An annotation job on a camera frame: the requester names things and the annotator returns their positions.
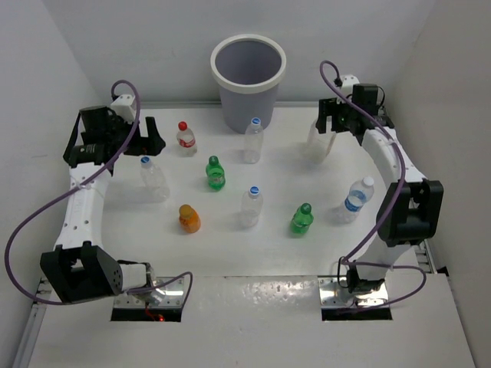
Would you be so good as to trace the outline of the large clear bottle white cap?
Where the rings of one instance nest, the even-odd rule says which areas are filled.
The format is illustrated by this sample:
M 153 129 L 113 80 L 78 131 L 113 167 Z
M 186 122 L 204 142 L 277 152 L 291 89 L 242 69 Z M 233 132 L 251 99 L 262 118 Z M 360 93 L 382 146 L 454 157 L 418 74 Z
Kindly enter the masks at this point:
M 321 164 L 331 152 L 336 138 L 336 132 L 331 131 L 331 119 L 327 119 L 326 133 L 320 134 L 316 127 L 316 121 L 311 124 L 307 142 L 304 149 L 305 157 L 313 163 Z

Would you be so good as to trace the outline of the water bottle blue label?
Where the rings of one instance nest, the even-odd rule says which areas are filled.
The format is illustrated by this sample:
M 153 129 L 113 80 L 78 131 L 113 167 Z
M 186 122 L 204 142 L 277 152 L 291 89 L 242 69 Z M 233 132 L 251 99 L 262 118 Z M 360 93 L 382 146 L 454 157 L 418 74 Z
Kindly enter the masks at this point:
M 371 176 L 354 182 L 344 201 L 335 209 L 334 218 L 339 224 L 354 222 L 363 207 L 374 195 L 374 179 Z

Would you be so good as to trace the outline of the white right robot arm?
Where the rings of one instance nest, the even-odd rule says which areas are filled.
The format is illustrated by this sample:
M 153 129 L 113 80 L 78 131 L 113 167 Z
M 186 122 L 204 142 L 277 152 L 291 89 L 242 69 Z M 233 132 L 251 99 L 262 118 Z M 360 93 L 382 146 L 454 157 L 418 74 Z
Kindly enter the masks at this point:
M 328 86 L 336 96 L 320 100 L 317 131 L 349 132 L 372 158 L 387 188 L 373 229 L 340 260 L 348 268 L 348 292 L 369 292 L 384 283 L 410 246 L 435 235 L 443 185 L 429 180 L 404 152 L 394 124 L 377 104 L 377 85 L 338 77 Z

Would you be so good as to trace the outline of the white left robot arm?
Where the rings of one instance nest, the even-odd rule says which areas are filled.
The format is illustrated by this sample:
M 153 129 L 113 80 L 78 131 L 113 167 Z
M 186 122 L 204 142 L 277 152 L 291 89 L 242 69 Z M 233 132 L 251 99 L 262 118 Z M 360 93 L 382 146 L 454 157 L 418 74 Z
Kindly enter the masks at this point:
M 40 266 L 65 304 L 113 297 L 151 285 L 150 264 L 117 261 L 104 250 L 101 224 L 104 198 L 114 174 L 106 164 L 129 136 L 128 123 L 109 107 L 80 110 L 63 159 L 69 166 L 70 188 L 64 224 L 53 251 Z

